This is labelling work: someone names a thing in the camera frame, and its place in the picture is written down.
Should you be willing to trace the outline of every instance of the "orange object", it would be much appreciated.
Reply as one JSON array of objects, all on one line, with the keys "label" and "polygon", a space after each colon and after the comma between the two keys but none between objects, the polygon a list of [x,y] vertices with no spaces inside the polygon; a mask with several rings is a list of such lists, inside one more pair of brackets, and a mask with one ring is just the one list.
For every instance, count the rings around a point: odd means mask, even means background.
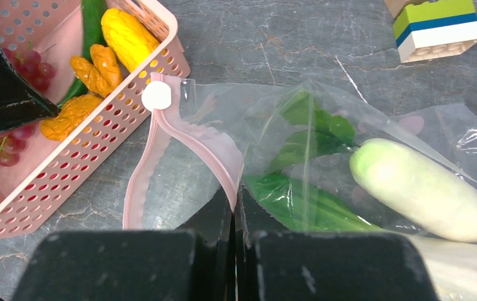
[{"label": "orange object", "polygon": [[90,48],[92,63],[82,56],[72,56],[70,66],[89,91],[103,98],[111,94],[122,83],[122,72],[114,51],[103,45]]},{"label": "orange object", "polygon": [[41,121],[41,133],[49,140],[65,140],[101,102],[102,99],[93,94],[69,99],[59,116]]}]

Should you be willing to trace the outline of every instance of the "green lego brick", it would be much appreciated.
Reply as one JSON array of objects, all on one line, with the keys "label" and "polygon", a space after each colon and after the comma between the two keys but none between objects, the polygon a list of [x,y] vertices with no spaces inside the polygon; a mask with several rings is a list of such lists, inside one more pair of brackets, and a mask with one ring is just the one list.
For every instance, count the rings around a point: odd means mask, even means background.
[{"label": "green lego brick", "polygon": [[393,23],[393,34],[398,39],[401,33],[411,24],[447,17],[475,13],[473,0],[440,0],[425,2],[419,5],[407,5]]}]

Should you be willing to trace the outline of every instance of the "ziplock bag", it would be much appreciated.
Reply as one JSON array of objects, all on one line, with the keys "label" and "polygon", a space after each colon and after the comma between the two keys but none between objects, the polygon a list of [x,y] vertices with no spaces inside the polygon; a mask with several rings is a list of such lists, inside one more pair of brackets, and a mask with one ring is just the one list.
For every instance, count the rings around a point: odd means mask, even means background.
[{"label": "ziplock bag", "polygon": [[234,208],[242,177],[290,230],[406,235],[442,300],[477,300],[477,118],[465,106],[393,119],[317,82],[196,85],[156,73],[142,98],[152,123],[125,228],[178,226],[219,184]]}]

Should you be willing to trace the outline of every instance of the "table surface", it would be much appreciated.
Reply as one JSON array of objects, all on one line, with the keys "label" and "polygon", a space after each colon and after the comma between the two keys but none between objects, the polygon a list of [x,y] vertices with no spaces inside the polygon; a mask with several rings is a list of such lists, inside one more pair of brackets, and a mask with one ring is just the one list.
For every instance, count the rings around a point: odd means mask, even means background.
[{"label": "table surface", "polygon": [[[382,0],[161,2],[179,21],[190,77],[198,83],[295,85],[311,78],[359,91],[386,115],[457,102],[477,115],[477,45],[461,56],[400,65]],[[121,229],[127,181],[148,129],[149,119],[38,231],[0,241],[0,297],[11,298],[48,233]],[[187,170],[178,181],[196,179]]]}]

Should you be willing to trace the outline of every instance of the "white plastic clip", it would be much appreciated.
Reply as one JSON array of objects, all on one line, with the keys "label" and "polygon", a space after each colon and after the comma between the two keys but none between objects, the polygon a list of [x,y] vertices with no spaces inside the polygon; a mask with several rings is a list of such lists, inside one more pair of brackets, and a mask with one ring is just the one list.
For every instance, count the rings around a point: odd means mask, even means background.
[{"label": "white plastic clip", "polygon": [[150,112],[164,110],[172,105],[172,89],[164,82],[152,81],[142,91],[142,104]]}]

